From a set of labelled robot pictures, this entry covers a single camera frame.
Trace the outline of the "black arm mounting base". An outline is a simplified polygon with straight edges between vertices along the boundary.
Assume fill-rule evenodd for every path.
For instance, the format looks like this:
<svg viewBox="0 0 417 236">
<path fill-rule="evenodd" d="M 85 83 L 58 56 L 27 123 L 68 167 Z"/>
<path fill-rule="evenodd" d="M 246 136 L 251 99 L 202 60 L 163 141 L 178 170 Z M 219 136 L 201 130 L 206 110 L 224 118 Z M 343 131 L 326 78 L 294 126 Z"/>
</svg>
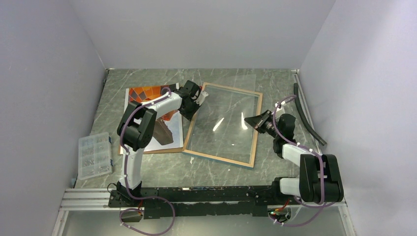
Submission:
<svg viewBox="0 0 417 236">
<path fill-rule="evenodd" d="M 278 209 L 283 212 L 295 205 L 292 196 L 279 193 L 277 184 L 270 186 L 219 187 L 143 187 L 134 197 L 117 187 L 111 190 L 108 207 L 136 208 L 145 219 L 185 216 L 251 215 L 266 217 Z"/>
</svg>

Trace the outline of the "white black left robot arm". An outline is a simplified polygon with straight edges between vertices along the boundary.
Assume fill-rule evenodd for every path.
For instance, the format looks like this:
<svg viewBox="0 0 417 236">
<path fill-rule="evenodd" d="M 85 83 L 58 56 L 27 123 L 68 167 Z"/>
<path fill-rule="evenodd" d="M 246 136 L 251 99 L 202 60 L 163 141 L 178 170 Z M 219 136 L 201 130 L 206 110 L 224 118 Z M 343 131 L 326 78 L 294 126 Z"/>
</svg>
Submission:
<svg viewBox="0 0 417 236">
<path fill-rule="evenodd" d="M 193 81 L 179 88 L 164 87 L 161 95 L 144 102 L 131 101 L 127 104 L 119 123 L 117 134 L 123 150 L 122 173 L 117 182 L 121 200 L 133 207 L 140 202 L 141 164 L 144 149 L 151 142 L 156 120 L 171 111 L 192 120 L 208 93 Z"/>
</svg>

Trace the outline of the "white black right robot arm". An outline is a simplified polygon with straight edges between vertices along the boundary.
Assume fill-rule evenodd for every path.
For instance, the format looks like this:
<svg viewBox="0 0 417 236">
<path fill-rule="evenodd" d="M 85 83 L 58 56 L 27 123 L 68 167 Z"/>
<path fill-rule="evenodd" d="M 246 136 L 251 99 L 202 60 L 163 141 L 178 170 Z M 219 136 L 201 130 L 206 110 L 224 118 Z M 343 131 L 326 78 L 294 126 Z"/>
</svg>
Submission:
<svg viewBox="0 0 417 236">
<path fill-rule="evenodd" d="M 243 118 L 258 133 L 273 137 L 272 148 L 278 157 L 299 168 L 298 177 L 279 179 L 270 197 L 276 204 L 284 203 L 289 196 L 299 197 L 306 203 L 335 203 L 344 198 L 344 190 L 335 155 L 319 155 L 294 139 L 296 118 L 283 113 L 279 118 L 270 110 L 260 115 Z"/>
</svg>

